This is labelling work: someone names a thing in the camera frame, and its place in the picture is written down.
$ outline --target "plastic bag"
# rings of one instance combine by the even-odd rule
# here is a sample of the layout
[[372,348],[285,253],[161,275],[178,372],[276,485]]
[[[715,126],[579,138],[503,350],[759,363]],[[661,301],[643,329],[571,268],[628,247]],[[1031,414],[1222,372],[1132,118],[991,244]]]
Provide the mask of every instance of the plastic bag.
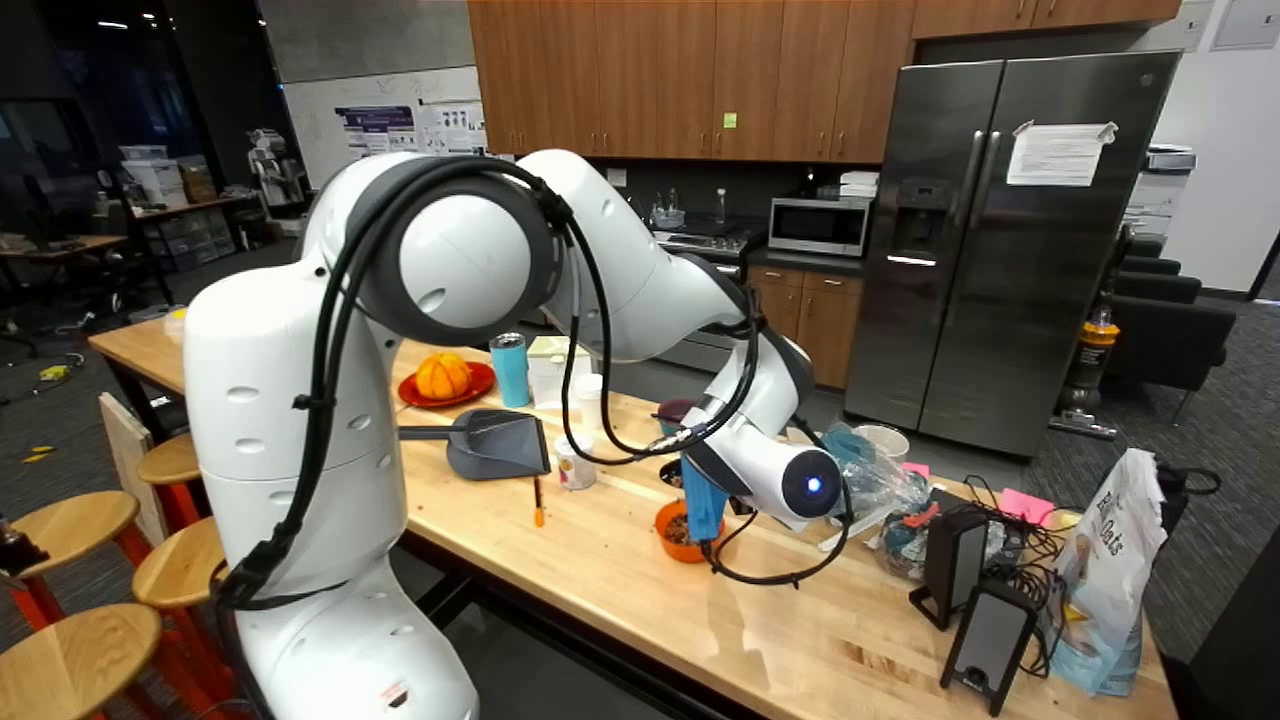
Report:
[[1092,496],[1057,570],[1065,577],[1054,675],[1088,694],[1129,694],[1141,666],[1141,620],[1159,529],[1155,456],[1129,449]]
[[848,423],[827,423],[823,453],[840,462],[855,523],[851,535],[880,529],[889,512],[929,505],[929,480],[914,480],[870,436]]

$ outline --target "orange bowl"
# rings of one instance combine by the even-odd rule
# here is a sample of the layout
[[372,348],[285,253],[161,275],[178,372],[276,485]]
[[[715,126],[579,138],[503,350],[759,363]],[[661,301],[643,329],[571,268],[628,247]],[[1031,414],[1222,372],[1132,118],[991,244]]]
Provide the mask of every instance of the orange bowl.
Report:
[[664,552],[679,562],[706,562],[706,546],[697,546],[689,538],[689,509],[686,499],[674,499],[664,505],[655,514],[654,514],[654,529],[655,535],[664,538]]
[[469,363],[472,363],[472,382],[469,382],[460,397],[454,397],[454,399],[428,399],[424,392],[417,392],[417,381],[403,374],[403,381],[396,382],[400,402],[424,408],[424,413],[443,413],[443,408],[460,408],[460,402],[480,399],[484,392],[494,392],[497,374],[494,374],[487,363],[477,363],[477,359],[469,359]]

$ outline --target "pink object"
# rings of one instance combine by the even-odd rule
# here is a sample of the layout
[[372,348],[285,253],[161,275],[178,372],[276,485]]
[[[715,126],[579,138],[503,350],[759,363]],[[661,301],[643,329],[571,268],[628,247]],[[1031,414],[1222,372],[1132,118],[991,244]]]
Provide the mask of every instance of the pink object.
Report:
[[929,462],[901,462],[908,477],[926,477],[929,480]]
[[1024,523],[1046,529],[1054,512],[1057,512],[1057,505],[1047,505],[1046,496],[1002,487],[1002,514],[1010,514],[1010,518],[1024,518]]

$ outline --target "microwave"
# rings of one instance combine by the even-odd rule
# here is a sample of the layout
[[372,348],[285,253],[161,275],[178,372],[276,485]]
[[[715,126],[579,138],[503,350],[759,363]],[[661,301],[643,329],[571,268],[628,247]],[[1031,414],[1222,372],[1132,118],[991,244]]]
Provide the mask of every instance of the microwave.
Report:
[[807,255],[866,255],[872,197],[778,197],[767,204],[767,247]]

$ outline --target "blue object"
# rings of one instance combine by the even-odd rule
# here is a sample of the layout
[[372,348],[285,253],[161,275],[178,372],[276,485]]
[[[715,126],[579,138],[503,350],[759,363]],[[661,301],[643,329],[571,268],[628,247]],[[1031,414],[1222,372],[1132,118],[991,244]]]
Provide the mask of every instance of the blue object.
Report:
[[528,408],[528,342],[519,330],[503,330],[487,342],[497,392],[510,408]]
[[689,456],[679,456],[679,485],[689,505],[689,538],[708,545],[721,535],[723,487],[713,485]]

